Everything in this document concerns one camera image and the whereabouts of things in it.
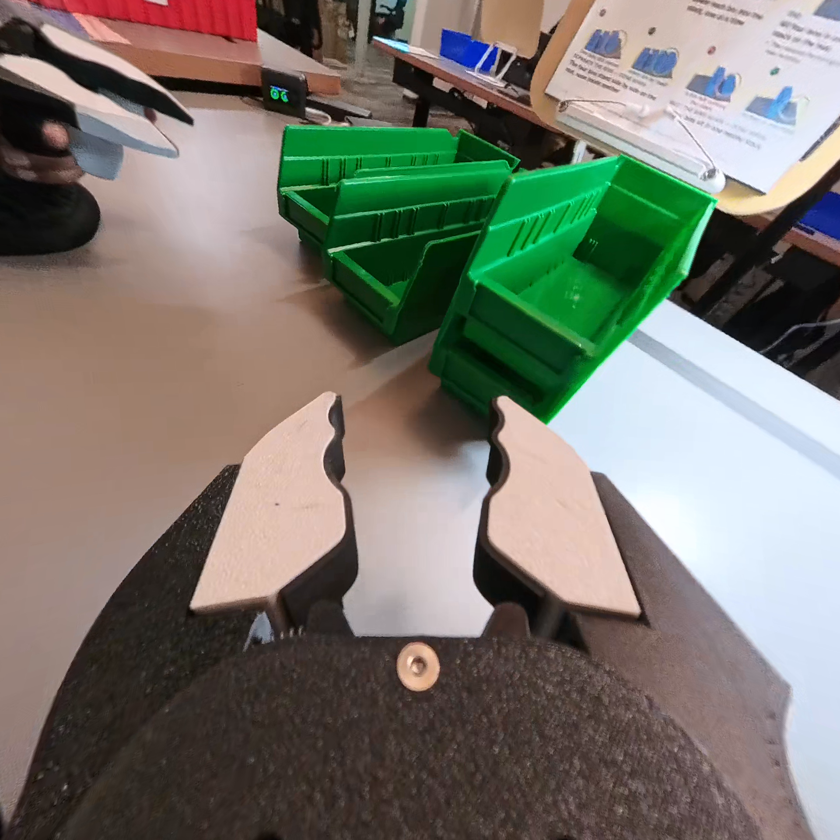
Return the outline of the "blue plastic bin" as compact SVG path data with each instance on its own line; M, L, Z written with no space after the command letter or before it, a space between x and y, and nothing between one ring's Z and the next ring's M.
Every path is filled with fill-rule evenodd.
M838 192L827 192L805 213L796 226L809 235L819 234L839 240L839 200Z
M467 33L443 28L440 34L439 55L470 70L485 53L488 45Z

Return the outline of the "person's left hand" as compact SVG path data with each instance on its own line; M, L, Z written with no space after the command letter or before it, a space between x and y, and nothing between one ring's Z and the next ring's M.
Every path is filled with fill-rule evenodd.
M70 153L67 127L54 120L36 120L38 152L24 150L2 132L2 172L23 182L47 185L77 183L85 173Z

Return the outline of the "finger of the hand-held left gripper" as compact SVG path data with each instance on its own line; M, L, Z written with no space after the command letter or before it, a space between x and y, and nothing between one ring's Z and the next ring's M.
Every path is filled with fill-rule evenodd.
M18 23L18 77L54 98L82 104L80 90L140 115L157 112L185 125L193 116L156 80L127 60L51 23Z
M41 107L60 111L69 125L70 152L80 168L98 179L116 179L125 149L177 159L177 146L150 120L141 106L124 107L114 98L90 91L37 58L1 58L6 95L34 98Z

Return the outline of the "black power bank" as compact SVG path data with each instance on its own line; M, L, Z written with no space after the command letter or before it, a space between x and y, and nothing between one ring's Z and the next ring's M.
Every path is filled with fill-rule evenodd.
M308 81L297 70L262 67L260 72L262 107L267 112L298 120L307 117Z

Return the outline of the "small wooden clipboard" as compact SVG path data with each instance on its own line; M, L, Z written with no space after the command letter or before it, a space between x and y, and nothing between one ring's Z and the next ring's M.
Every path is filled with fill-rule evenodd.
M482 1L480 39L532 55L539 43L543 9L544 1Z

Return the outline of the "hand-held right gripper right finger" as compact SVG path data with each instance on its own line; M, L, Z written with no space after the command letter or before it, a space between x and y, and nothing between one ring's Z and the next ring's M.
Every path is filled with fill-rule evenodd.
M490 403L488 492L473 565L495 611L529 635L557 635L569 613L643 616L591 471L509 396Z

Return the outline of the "wood-edged side desk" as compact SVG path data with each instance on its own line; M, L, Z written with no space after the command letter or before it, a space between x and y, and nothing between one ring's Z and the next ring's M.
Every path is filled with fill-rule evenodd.
M341 93L338 71L259 30L257 41L76 14L93 41L152 77L259 87L263 69L305 75L310 92Z

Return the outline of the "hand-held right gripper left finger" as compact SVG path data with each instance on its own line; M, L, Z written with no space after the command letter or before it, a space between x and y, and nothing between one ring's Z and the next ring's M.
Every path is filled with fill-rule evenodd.
M341 613L359 572L343 485L342 398L324 392L243 458L190 601L197 615L256 610L276 632L321 603Z

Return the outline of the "grey desk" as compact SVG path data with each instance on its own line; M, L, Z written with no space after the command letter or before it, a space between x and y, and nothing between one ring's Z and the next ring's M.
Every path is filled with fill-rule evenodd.
M60 681L134 564L226 466L342 396L363 635L477 635L487 422L392 347L277 212L284 120L184 96L171 161L89 180L98 236L2 259L2 813ZM672 303L551 425L791 685L807 820L838 838L838 401Z

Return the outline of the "small white stand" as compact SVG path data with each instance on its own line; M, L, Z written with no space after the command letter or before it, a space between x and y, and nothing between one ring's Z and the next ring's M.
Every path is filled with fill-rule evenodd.
M508 84L506 74L516 58L518 58L516 46L494 41L488 45L485 53L469 72L486 84L501 89Z

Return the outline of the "red box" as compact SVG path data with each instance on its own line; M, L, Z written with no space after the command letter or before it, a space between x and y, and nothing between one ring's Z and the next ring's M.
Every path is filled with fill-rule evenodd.
M257 41L255 1L34 1L43 8Z

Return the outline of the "black round cushion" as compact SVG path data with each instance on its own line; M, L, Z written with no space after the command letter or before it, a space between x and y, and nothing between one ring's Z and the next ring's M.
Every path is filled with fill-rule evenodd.
M26 182L2 174L1 257L47 256L85 246L101 222L83 185Z

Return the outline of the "green plastic bin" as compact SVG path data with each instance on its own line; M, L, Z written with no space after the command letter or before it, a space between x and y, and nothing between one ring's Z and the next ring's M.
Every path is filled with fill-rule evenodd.
M469 312L522 348L602 359L687 278L717 199L620 155L512 175L471 257Z
M568 297L542 283L515 293L467 277L446 312L429 370L479 414L509 396L548 423L670 293L659 291L615 322L618 302L592 294Z
M516 172L521 159L465 130L288 125L277 175L280 216L302 243L323 248L339 184L355 176L437 175L460 167Z
M503 161L362 170L281 188L280 214L344 301L401 345L441 326L510 175Z

